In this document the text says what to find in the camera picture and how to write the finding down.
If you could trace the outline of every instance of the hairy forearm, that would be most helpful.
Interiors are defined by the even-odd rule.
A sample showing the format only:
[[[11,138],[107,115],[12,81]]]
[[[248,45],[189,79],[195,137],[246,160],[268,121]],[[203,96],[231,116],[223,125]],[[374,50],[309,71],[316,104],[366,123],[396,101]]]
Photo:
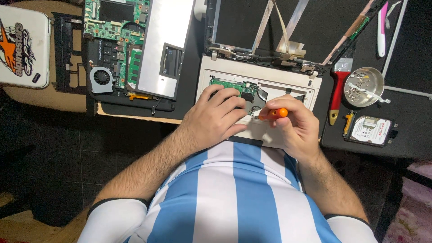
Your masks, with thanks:
[[[349,215],[368,221],[359,198],[321,150],[315,160],[299,161],[299,170],[306,193],[322,214]]]
[[[149,200],[170,172],[196,152],[176,130],[148,154],[116,175],[96,197],[93,204],[107,198]]]

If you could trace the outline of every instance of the blue and white striped shirt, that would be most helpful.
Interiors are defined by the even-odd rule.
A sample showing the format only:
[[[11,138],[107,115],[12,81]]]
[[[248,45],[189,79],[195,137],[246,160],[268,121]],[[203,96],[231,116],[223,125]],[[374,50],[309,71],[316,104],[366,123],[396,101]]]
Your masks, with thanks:
[[[78,242],[376,242],[358,219],[326,220],[295,168],[283,150],[224,141],[182,163],[148,211],[134,199],[98,206]]]

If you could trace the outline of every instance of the metal bowl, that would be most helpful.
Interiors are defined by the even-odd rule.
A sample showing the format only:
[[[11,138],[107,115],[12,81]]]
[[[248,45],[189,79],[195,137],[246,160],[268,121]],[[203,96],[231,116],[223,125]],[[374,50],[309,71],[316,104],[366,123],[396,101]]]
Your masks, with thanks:
[[[353,106],[366,107],[375,103],[378,99],[351,88],[348,84],[352,83],[359,88],[366,89],[378,96],[384,91],[384,78],[380,71],[373,67],[362,67],[350,74],[345,82],[343,93],[345,99]]]

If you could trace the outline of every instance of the man's left hand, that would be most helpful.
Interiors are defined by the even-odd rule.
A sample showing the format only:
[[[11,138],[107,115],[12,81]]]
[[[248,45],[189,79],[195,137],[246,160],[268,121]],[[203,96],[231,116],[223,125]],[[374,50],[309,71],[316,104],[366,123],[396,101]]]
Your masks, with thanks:
[[[218,91],[210,100],[210,95]],[[190,146],[193,153],[209,148],[246,130],[244,124],[234,124],[247,115],[246,101],[234,88],[213,84],[204,89],[198,102],[186,113],[175,131],[176,137]]]

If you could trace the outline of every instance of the person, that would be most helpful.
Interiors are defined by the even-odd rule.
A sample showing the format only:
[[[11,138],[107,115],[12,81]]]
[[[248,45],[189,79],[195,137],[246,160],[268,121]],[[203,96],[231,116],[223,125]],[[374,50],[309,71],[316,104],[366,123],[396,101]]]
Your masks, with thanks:
[[[290,111],[269,121],[283,150],[226,141],[247,128],[236,124],[239,94],[208,86],[174,132],[100,191],[78,243],[376,242],[302,102],[287,94],[261,110]]]

